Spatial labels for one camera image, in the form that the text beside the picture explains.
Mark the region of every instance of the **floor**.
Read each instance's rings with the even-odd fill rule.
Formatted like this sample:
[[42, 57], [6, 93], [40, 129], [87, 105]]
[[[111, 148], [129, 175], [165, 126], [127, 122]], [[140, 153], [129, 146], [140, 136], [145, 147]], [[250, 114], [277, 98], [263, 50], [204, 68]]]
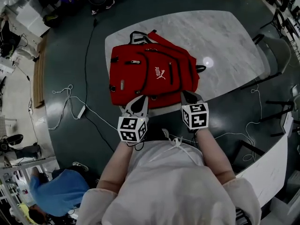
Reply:
[[[105, 64], [105, 38], [129, 25], [160, 15], [189, 10], [224, 10], [232, 12], [245, 27], [251, 37], [257, 35], [259, 28], [271, 21], [273, 14], [261, 0], [121, 0], [110, 10], [97, 16], [98, 25], [94, 30], [87, 57], [87, 104], [105, 120], [117, 125], [120, 111], [110, 101], [108, 73]], [[66, 18], [60, 27], [51, 29], [48, 35], [45, 67], [45, 105], [49, 127], [54, 127], [63, 109], [66, 93], [53, 94], [69, 84], [74, 86], [72, 95], [84, 100], [86, 85], [84, 81], [84, 55], [93, 17], [88, 6], [83, 7], [76, 16]], [[278, 37], [275, 29], [268, 26], [264, 30], [270, 36]], [[296, 58], [292, 64], [298, 65]], [[262, 101], [262, 115], [268, 116], [281, 110], [280, 106], [266, 105], [266, 100], [286, 101], [291, 97], [290, 88], [300, 80], [299, 67], [288, 67], [280, 77], [259, 85]], [[260, 119], [260, 104], [257, 93], [251, 89], [234, 90], [210, 100], [210, 130], [215, 137], [224, 133], [244, 133], [245, 126]], [[73, 101], [73, 112], [78, 114], [82, 104]], [[103, 121], [91, 112], [86, 115], [98, 126], [102, 136], [115, 148], [119, 137]], [[192, 138], [181, 121], [180, 112], [168, 113], [150, 119], [150, 124], [159, 124], [171, 134]], [[270, 134], [279, 132], [279, 120], [269, 120], [260, 124], [250, 124], [248, 132], [255, 145], [267, 151], [277, 140]], [[50, 131], [55, 155], [61, 167], [68, 167], [80, 161], [93, 171], [101, 173], [112, 151], [87, 119], [74, 120], [69, 109], [65, 110], [60, 126]], [[217, 139], [229, 158], [242, 135], [224, 135]], [[289, 138], [289, 158], [287, 175], [298, 168], [299, 154], [296, 148], [299, 136]]]
[[30, 146], [33, 143], [38, 142], [42, 148], [42, 157], [47, 158], [53, 156], [54, 151], [46, 123], [45, 107], [33, 109], [33, 124], [31, 124], [31, 118], [28, 113], [30, 91], [31, 97], [33, 96], [32, 86], [34, 62], [23, 57], [21, 57], [18, 61], [19, 68], [29, 76], [30, 83], [25, 74], [23, 74], [18, 68], [16, 68], [12, 74], [7, 75], [5, 86], [2, 90], [3, 107], [1, 114], [5, 115], [6, 118], [16, 119], [16, 122], [6, 122], [7, 135], [11, 136], [15, 134], [22, 134], [24, 136], [23, 141], [14, 146], [16, 149]]

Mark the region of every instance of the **white shirt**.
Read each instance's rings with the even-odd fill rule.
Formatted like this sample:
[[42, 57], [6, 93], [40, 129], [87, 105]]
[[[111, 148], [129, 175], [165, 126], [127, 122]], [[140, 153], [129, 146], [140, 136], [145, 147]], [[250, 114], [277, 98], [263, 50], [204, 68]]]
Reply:
[[89, 190], [77, 225], [235, 225], [236, 208], [252, 225], [260, 223], [260, 205], [247, 180], [221, 185], [198, 149], [181, 144], [185, 151], [168, 150], [173, 146], [170, 141], [145, 142], [134, 151], [119, 193]]

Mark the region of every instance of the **red backpack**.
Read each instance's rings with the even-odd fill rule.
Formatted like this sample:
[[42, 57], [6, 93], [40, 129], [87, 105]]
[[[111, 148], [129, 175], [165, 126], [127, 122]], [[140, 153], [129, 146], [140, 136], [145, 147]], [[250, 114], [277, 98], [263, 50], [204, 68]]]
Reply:
[[[133, 34], [144, 36], [135, 42], [145, 40], [148, 43], [132, 44]], [[126, 106], [140, 95], [149, 96], [149, 108], [179, 103], [182, 90], [196, 91], [198, 72], [205, 68], [197, 66], [196, 59], [188, 51], [157, 35], [155, 30], [148, 35], [134, 31], [129, 44], [112, 49], [112, 104]]]

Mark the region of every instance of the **white sleeve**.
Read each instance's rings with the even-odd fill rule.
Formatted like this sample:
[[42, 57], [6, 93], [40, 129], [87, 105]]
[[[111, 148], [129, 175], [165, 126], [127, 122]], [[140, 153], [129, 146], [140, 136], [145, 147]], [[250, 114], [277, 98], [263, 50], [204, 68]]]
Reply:
[[87, 191], [82, 199], [76, 225], [101, 224], [102, 217], [117, 194], [105, 189], [94, 188]]
[[245, 178], [236, 178], [223, 184], [223, 188], [234, 206], [246, 214], [252, 225], [258, 225], [261, 221], [262, 210], [252, 185]]

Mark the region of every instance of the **desk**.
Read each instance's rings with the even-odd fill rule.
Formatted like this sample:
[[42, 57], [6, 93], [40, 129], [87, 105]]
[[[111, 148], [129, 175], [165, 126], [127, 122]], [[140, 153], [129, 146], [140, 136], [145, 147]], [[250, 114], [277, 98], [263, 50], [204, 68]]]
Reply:
[[[197, 58], [203, 65], [205, 57], [214, 64], [200, 73], [196, 93], [204, 101], [228, 93], [264, 72], [263, 62], [251, 37], [239, 20], [225, 11], [189, 11], [168, 14], [136, 23], [105, 39], [107, 70], [110, 69], [112, 49], [127, 44], [133, 31], [149, 33], [153, 29], [168, 41]], [[170, 113], [180, 104], [149, 110], [149, 116]]]
[[236, 177], [245, 178], [251, 184], [262, 207], [283, 187], [287, 164], [287, 134], [255, 163]]

